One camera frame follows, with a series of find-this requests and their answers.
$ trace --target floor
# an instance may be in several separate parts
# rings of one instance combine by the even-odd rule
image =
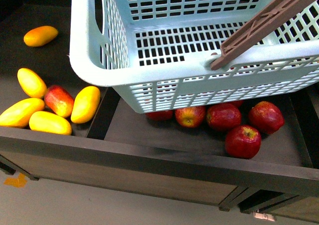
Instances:
[[[1,225],[314,225],[47,179],[27,178],[17,188],[4,184],[8,178],[18,179],[19,173],[0,171]]]

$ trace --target mango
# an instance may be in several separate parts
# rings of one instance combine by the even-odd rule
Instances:
[[[33,70],[21,68],[17,73],[22,90],[31,98],[41,99],[44,97],[47,87],[44,81]]]
[[[29,126],[33,131],[63,135],[71,135],[72,133],[69,121],[47,111],[38,111],[32,114]]]
[[[24,35],[23,41],[27,46],[39,47],[48,44],[58,36],[56,28],[45,25],[34,28]]]
[[[23,99],[6,109],[0,115],[0,126],[24,128],[33,113],[43,110],[44,101],[38,98]]]
[[[74,100],[71,121],[82,124],[90,121],[99,106],[101,92],[95,86],[87,86],[82,89]]]
[[[63,118],[71,115],[74,105],[73,97],[60,85],[52,85],[48,88],[44,102],[54,113]]]

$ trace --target orange stain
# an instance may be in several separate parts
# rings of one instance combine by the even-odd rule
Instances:
[[[17,178],[7,178],[3,184],[16,188],[23,188],[26,185],[26,182],[25,175],[20,173]]]

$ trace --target plastic basket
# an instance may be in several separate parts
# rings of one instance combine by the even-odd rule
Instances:
[[[72,0],[70,62],[138,113],[295,92],[319,81],[319,2],[225,67],[212,53],[272,0]]]

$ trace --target cabinet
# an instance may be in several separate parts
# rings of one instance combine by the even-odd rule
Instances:
[[[70,0],[0,0],[0,6],[5,8],[0,9],[1,111],[26,98],[16,79],[20,67],[36,71],[48,86],[62,85],[72,96],[87,85],[75,75],[67,56]],[[58,28],[59,36],[42,48],[25,46],[24,34],[43,24]],[[286,120],[279,132],[263,137],[260,152],[251,160],[229,157],[224,135],[214,134],[205,124],[190,131],[174,121],[153,123],[112,88],[100,89],[95,118],[72,124],[72,136],[0,128],[0,162],[32,179],[210,204],[221,210],[249,199],[247,208],[296,196],[319,197],[319,99],[314,87],[245,101],[244,115],[267,99],[280,107]],[[274,196],[256,201],[265,191]]]

